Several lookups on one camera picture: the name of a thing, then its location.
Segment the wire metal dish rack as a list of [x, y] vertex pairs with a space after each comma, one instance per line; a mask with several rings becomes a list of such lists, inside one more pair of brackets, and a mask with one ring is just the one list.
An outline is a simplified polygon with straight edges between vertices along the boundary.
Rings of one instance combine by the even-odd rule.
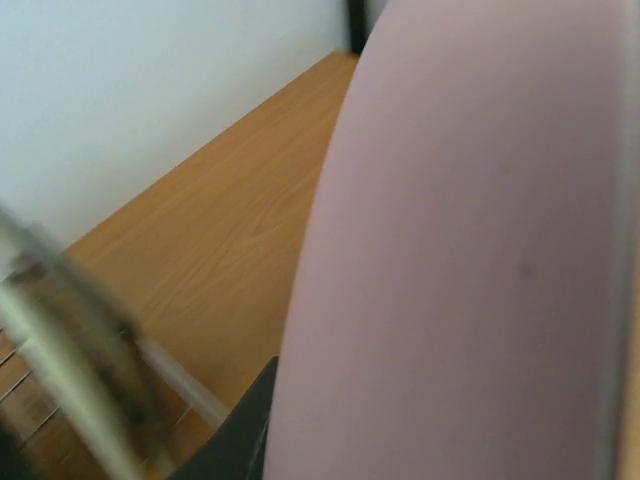
[[1, 474], [165, 479], [228, 408], [38, 230], [1, 215]]

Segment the pink round plate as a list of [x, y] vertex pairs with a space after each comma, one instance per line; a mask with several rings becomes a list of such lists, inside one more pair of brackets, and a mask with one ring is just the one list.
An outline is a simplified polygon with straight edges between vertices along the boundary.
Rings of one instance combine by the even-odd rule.
[[288, 311], [268, 479], [612, 479], [635, 1], [390, 1]]

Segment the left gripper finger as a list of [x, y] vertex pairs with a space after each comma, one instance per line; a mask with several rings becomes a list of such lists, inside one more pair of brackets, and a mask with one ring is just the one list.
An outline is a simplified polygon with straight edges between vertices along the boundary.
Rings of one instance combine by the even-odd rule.
[[261, 480], [279, 358], [271, 358], [229, 416], [173, 480]]

